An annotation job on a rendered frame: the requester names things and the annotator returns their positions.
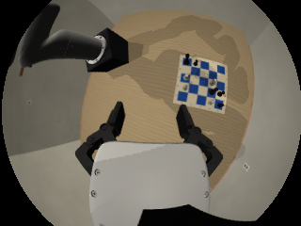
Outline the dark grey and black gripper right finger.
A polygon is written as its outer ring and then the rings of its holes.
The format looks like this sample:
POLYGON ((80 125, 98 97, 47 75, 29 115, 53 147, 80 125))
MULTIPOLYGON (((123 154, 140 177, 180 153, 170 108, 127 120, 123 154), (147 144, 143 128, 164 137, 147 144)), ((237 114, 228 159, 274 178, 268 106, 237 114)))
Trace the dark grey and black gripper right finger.
POLYGON ((205 153, 204 155, 207 157, 206 166, 210 177, 223 160, 223 154, 218 151, 209 138, 201 134, 201 129, 194 125, 186 105, 180 105, 176 121, 180 137, 184 138, 184 142, 198 145, 202 152, 205 153))

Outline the black king chess piece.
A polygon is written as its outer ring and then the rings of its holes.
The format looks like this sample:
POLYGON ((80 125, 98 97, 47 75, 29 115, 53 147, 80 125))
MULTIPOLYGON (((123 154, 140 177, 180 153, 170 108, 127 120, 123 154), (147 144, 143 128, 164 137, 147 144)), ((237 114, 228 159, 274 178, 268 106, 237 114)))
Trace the black king chess piece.
POLYGON ((190 57, 190 55, 186 54, 186 59, 183 61, 184 65, 188 65, 189 64, 189 60, 188 60, 189 57, 190 57))

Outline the white rook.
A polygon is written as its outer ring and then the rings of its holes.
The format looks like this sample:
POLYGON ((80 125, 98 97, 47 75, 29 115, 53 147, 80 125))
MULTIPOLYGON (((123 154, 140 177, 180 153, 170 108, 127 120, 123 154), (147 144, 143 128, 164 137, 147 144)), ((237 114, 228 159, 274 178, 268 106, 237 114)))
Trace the white rook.
POLYGON ((184 79, 185 81, 187 81, 187 80, 189 79, 189 77, 188 77, 188 76, 189 76, 189 74, 188 74, 188 73, 186 73, 186 74, 185 74, 185 76, 183 77, 183 79, 184 79))

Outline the black chess queen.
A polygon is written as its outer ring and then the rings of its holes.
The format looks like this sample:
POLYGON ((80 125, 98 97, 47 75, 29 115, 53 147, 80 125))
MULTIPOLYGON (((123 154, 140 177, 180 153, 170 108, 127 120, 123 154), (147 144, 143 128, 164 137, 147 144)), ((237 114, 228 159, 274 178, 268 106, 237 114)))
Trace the black chess queen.
POLYGON ((218 91, 218 88, 209 89, 209 94, 214 95, 214 93, 217 92, 217 91, 218 91))

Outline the white knight chess piece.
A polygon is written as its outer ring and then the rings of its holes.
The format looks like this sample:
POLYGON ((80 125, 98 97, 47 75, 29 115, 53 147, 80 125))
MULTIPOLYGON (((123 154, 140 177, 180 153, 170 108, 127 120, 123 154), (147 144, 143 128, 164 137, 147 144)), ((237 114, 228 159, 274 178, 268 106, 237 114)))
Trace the white knight chess piece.
POLYGON ((213 86, 216 83, 216 79, 213 79, 212 81, 210 81, 210 85, 213 86))

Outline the black bishop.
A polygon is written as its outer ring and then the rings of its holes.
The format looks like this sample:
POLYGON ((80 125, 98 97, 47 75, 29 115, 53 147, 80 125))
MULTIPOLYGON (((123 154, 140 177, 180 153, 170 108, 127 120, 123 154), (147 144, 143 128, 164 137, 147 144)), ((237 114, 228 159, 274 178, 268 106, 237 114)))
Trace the black bishop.
POLYGON ((222 91, 222 92, 221 92, 221 91, 218 91, 218 92, 217 92, 217 96, 218 96, 218 97, 221 97, 222 94, 225 94, 225 91, 222 91))

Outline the blue and cream chessboard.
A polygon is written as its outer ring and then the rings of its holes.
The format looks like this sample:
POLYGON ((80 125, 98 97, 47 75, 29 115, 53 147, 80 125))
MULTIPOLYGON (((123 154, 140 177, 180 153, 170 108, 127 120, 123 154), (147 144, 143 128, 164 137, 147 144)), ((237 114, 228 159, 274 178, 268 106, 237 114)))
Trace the blue and cream chessboard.
POLYGON ((190 56, 189 64, 184 65, 186 59, 184 55, 180 55, 180 64, 178 70, 177 83, 173 104, 186 105, 220 114, 225 114, 227 92, 228 92, 228 65, 215 62, 209 59, 190 56), (198 60, 198 65, 194 66, 194 62, 198 60), (185 81, 183 77, 189 74, 189 79, 185 81), (210 81, 216 79, 215 85, 211 86, 210 81), (187 90, 182 90, 182 86, 187 85, 187 90), (209 89, 218 88, 218 91, 225 91, 221 97, 209 94, 209 89), (208 101, 214 101, 209 105, 208 101), (218 107, 218 104, 224 106, 218 107))

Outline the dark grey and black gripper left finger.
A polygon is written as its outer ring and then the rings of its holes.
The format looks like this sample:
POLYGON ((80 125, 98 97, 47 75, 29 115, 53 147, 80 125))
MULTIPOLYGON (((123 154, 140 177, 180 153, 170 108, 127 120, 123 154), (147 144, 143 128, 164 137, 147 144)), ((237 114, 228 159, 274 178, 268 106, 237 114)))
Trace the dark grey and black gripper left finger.
POLYGON ((112 111, 107 122, 100 126, 100 130, 88 136, 87 141, 75 151, 75 156, 90 176, 94 163, 92 159, 94 151, 98 150, 104 142, 117 140, 116 137, 119 137, 121 133, 125 119, 123 103, 117 102, 112 111))

